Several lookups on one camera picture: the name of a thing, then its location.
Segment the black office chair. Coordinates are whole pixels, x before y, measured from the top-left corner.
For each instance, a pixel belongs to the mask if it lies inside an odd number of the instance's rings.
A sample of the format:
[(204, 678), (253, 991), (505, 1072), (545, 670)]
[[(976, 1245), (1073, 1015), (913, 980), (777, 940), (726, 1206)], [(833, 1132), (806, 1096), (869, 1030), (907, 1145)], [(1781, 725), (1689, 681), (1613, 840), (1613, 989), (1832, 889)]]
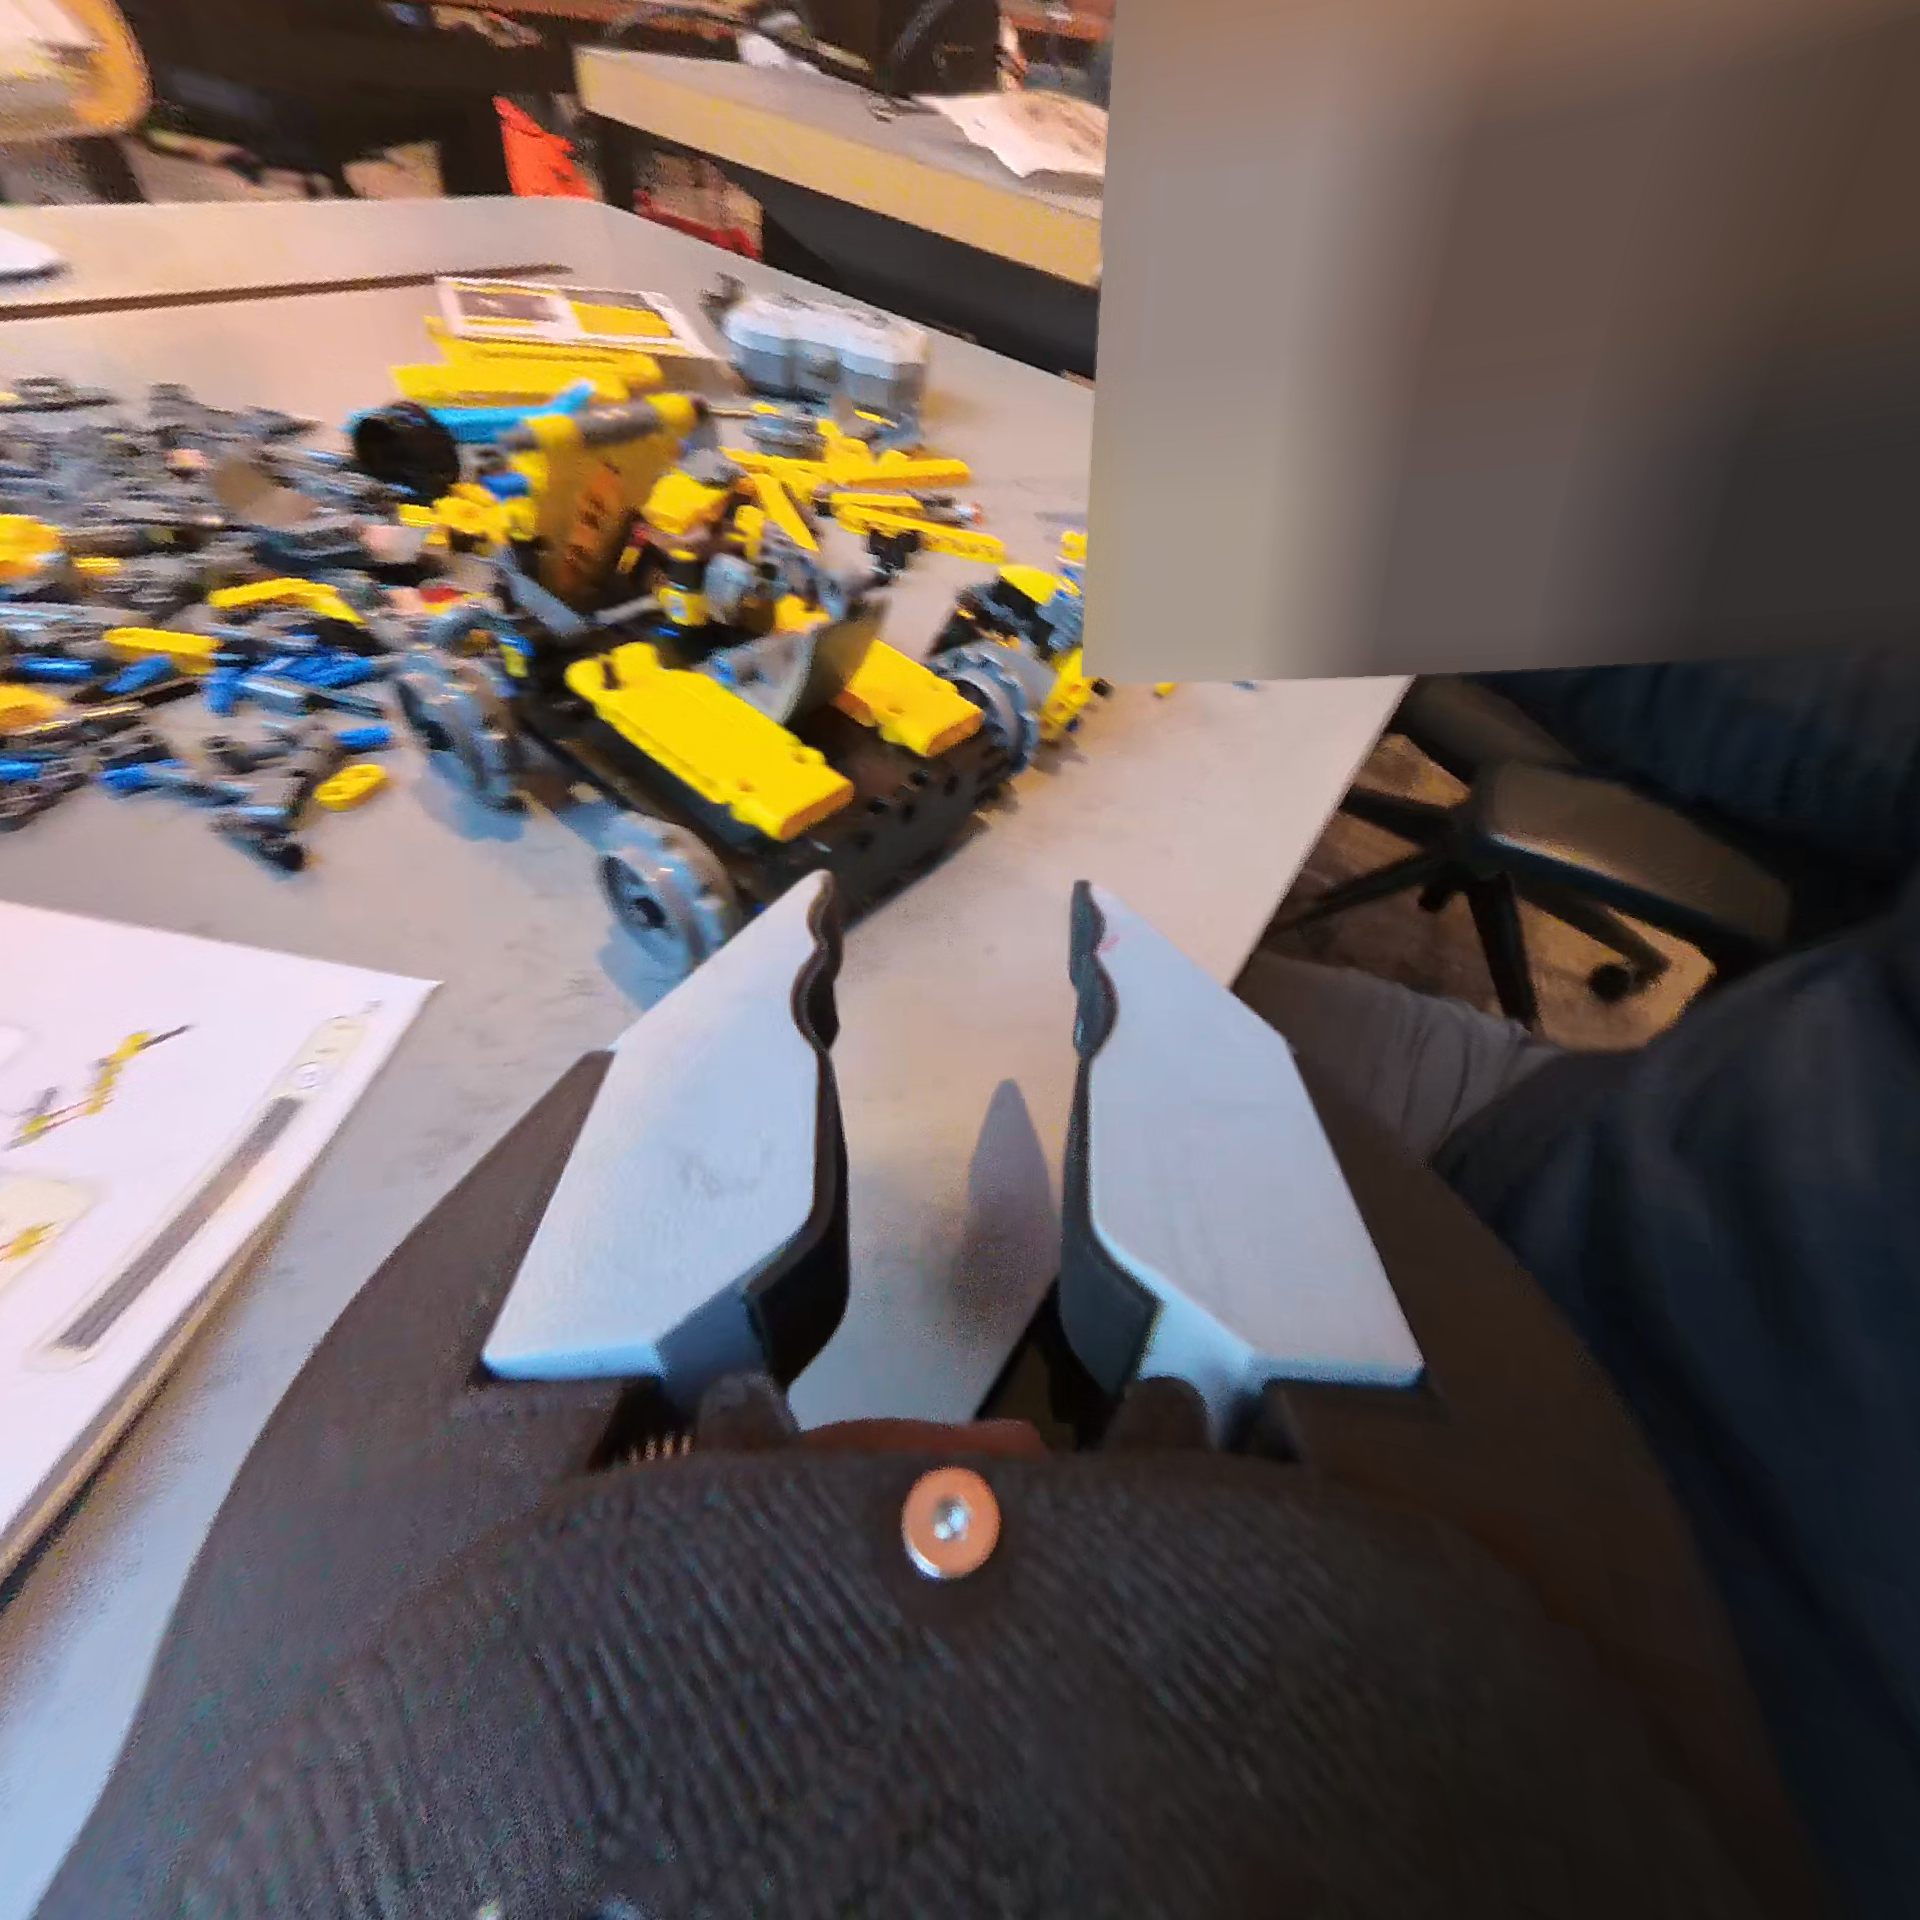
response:
[(1408, 686), (1390, 726), (1463, 782), (1453, 804), (1355, 784), (1342, 814), (1408, 849), (1279, 912), (1279, 929), (1323, 922), (1395, 896), (1436, 913), (1469, 906), (1500, 1010), (1529, 1030), (1540, 1002), (1521, 925), (1531, 904), (1611, 953), (1591, 970), (1597, 1000), (1652, 988), (1668, 959), (1630, 922), (1691, 945), (1740, 976), (1788, 944), (1789, 886), (1684, 810), (1597, 774), (1493, 690), (1455, 677)]

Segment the black yellow toy vehicle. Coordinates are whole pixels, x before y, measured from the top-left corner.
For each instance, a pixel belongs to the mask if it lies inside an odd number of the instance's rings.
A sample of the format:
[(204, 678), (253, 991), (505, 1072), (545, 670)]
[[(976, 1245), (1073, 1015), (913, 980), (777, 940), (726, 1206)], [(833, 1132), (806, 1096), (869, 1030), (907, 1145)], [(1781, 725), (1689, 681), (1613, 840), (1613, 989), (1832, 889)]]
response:
[(584, 592), (542, 580), (535, 550), (452, 535), (421, 481), (463, 477), (423, 408), (352, 428), (371, 477), (405, 484), (479, 577), (400, 657), (419, 742), (496, 810), (529, 804), (545, 756), (614, 809), (593, 868), (616, 925), (673, 976), (822, 873), (869, 904), (924, 873), (1014, 776), (985, 712), (887, 634), (887, 573), (753, 566), (720, 550)]

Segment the loose paper sheet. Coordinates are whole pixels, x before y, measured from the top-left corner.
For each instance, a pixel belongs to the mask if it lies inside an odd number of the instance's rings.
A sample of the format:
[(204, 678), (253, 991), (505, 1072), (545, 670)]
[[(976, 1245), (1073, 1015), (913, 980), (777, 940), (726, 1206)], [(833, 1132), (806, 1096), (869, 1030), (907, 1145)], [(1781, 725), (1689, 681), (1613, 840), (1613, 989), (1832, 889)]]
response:
[(1062, 175), (1102, 180), (1109, 157), (1109, 111), (1055, 88), (977, 93), (913, 93), (965, 141), (989, 152), (1016, 177)]

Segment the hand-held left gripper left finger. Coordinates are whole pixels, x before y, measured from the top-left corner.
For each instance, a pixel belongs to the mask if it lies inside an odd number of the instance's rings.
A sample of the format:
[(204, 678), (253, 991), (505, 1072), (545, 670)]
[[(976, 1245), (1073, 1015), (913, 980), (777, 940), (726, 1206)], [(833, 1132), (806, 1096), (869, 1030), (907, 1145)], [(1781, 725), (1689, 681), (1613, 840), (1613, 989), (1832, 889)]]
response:
[(790, 1386), (848, 1309), (841, 913), (801, 878), (609, 1049), (481, 1346), (505, 1382)]

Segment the yellow sticker sheet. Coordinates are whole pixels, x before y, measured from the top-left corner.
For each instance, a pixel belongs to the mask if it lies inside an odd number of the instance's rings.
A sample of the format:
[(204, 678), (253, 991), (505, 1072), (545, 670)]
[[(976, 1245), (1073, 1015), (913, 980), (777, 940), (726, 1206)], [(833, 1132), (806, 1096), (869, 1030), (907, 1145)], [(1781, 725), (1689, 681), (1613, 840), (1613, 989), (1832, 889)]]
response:
[(448, 335), (471, 344), (715, 359), (707, 335), (656, 292), (535, 279), (437, 277), (435, 294)]

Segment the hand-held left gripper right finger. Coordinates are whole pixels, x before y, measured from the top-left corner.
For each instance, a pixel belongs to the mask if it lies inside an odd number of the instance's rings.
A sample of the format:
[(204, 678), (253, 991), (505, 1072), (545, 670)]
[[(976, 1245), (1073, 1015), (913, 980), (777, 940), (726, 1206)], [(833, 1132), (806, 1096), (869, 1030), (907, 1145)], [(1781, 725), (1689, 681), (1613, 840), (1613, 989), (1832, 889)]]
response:
[(1269, 1385), (1421, 1386), (1285, 1037), (1091, 880), (1072, 886), (1069, 980), (1059, 1318), (1102, 1401), (1168, 1378), (1229, 1442)]

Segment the white instruction booklet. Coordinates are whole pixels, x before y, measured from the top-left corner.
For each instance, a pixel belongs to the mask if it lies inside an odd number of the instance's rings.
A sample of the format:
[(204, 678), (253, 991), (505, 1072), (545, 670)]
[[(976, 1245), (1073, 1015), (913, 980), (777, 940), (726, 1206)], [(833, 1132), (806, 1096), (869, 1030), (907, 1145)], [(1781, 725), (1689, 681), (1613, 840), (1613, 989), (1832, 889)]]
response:
[(1, 1570), (296, 1194), (437, 980), (1, 909)]

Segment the pile of small dark pieces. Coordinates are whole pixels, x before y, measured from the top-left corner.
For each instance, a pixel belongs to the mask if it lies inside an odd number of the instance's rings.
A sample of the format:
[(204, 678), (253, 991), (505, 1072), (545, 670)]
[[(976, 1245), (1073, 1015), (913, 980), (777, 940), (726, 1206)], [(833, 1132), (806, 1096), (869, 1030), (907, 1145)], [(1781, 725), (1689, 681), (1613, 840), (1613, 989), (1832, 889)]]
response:
[(1, 394), (1, 822), (96, 789), (302, 873), (384, 786), (416, 559), (396, 493), (271, 407), (59, 374)]

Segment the person's grey trousers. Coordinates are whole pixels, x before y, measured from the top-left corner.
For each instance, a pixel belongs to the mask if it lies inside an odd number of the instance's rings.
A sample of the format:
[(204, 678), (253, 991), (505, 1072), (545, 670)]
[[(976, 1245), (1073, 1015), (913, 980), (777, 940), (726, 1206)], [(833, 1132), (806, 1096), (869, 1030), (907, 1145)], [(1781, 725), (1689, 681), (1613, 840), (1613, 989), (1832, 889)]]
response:
[(1237, 997), (1267, 1018), (1317, 1084), (1430, 1160), (1472, 1117), (1561, 1046), (1468, 1000), (1417, 991), (1345, 967), (1259, 950)]

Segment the small gear wheel assembly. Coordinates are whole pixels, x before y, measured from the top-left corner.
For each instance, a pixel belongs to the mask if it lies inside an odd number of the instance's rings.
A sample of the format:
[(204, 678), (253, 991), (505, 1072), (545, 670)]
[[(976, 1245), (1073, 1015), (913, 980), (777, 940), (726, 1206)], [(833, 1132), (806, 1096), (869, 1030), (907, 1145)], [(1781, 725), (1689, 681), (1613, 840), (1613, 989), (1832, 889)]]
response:
[(1011, 564), (953, 599), (927, 668), (985, 712), (1011, 774), (1073, 734), (1113, 686), (1087, 672), (1086, 594), (1072, 561)]

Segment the grey motor brick unit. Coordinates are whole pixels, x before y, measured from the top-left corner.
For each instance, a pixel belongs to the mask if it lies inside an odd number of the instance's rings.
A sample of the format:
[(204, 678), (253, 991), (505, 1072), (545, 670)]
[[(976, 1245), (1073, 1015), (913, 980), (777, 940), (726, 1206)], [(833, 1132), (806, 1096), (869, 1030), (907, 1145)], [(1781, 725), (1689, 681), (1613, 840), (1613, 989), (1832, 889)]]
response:
[(931, 335), (861, 304), (740, 294), (711, 310), (734, 372), (784, 399), (841, 397), (885, 416), (916, 414), (927, 390)]

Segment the background table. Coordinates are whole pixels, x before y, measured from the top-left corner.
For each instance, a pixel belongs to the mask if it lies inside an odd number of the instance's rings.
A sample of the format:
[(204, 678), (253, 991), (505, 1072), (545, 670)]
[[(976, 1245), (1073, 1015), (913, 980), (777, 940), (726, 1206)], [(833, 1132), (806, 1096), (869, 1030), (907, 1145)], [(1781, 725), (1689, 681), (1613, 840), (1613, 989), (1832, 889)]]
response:
[(941, 111), (893, 111), (859, 86), (789, 69), (606, 46), (581, 50), (573, 78), (587, 111), (637, 134), (1100, 288), (1097, 186), (1019, 177)]

